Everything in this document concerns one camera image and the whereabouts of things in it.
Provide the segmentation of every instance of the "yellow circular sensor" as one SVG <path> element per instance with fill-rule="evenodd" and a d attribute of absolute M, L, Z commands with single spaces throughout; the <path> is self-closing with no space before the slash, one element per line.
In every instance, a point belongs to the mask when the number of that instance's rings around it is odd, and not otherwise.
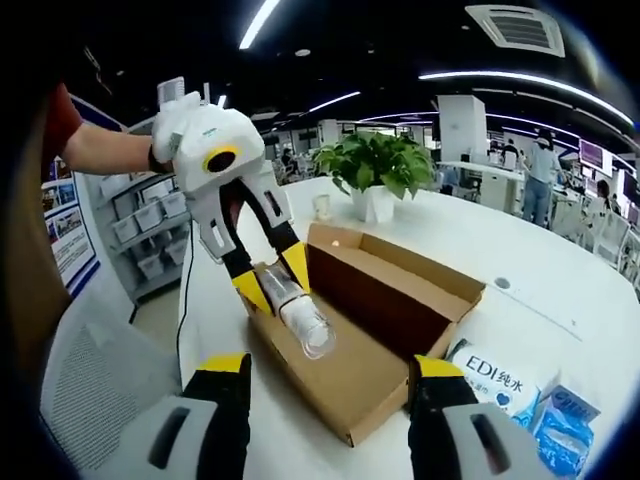
<path fill-rule="evenodd" d="M 233 164 L 238 155 L 238 149 L 232 146 L 225 146 L 211 150 L 202 164 L 205 172 L 220 173 Z"/>

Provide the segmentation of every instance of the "plastic bottle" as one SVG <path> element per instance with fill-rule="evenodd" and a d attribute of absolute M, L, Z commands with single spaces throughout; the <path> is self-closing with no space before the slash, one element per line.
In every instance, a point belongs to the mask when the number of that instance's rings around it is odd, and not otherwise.
<path fill-rule="evenodd" d="M 333 350 L 336 336 L 326 317 L 280 265 L 263 270 L 258 278 L 274 310 L 300 341 L 308 358 L 316 360 Z"/>

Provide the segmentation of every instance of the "air conditioning vent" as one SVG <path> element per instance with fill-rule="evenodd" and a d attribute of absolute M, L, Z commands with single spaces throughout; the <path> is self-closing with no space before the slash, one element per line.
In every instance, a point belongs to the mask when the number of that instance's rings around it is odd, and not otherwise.
<path fill-rule="evenodd" d="M 564 58 L 560 26 L 553 17 L 526 7 L 473 5 L 467 13 L 500 48 L 517 48 Z"/>

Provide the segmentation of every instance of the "white pillar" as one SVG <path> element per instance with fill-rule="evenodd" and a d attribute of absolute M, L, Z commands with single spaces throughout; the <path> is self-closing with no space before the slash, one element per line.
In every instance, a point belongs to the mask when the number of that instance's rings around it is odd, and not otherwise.
<path fill-rule="evenodd" d="M 473 95 L 439 95 L 442 161 L 487 162 L 487 117 L 484 103 Z"/>
<path fill-rule="evenodd" d="M 424 127 L 411 125 L 411 134 L 413 135 L 413 141 L 421 147 L 424 147 Z"/>
<path fill-rule="evenodd" d="M 338 143 L 340 141 L 338 121 L 335 119 L 321 120 L 318 123 L 318 136 L 320 137 L 321 147 Z"/>

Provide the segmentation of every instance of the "office desk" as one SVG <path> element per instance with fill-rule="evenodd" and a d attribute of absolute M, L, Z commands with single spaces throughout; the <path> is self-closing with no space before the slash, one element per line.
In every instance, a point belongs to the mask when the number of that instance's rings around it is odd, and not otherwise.
<path fill-rule="evenodd" d="M 440 162 L 438 165 L 446 165 L 449 167 L 463 168 L 465 170 L 472 170 L 480 173 L 490 173 L 493 175 L 500 175 L 516 182 L 524 182 L 524 173 L 515 170 L 505 170 L 494 165 L 485 165 L 481 163 L 470 162 Z"/>
<path fill-rule="evenodd" d="M 597 457 L 630 404 L 640 373 L 640 305 L 629 282 L 551 232 L 458 198 L 419 191 L 414 201 L 398 203 L 393 222 L 366 225 L 354 219 L 351 200 L 328 178 L 288 185 L 285 191 L 301 239 L 312 221 L 311 199 L 328 193 L 333 223 L 375 234 L 489 284 L 456 340 L 465 337 L 545 375 L 562 366 L 592 384 L 602 414 L 593 422 L 589 462 Z M 275 260 L 249 209 L 240 215 L 238 232 L 254 261 Z M 511 289 L 492 286 L 497 277 L 507 278 Z M 406 414 L 394 414 L 355 449 L 334 437 L 250 330 L 224 266 L 198 242 L 185 255 L 180 315 L 185 307 L 184 383 L 209 355 L 242 350 L 254 355 L 246 480 L 412 479 Z"/>
<path fill-rule="evenodd" d="M 482 173 L 480 204 L 509 215 L 517 210 L 516 199 L 520 189 L 519 185 L 525 180 L 523 173 L 479 163 L 440 162 L 439 165 Z"/>

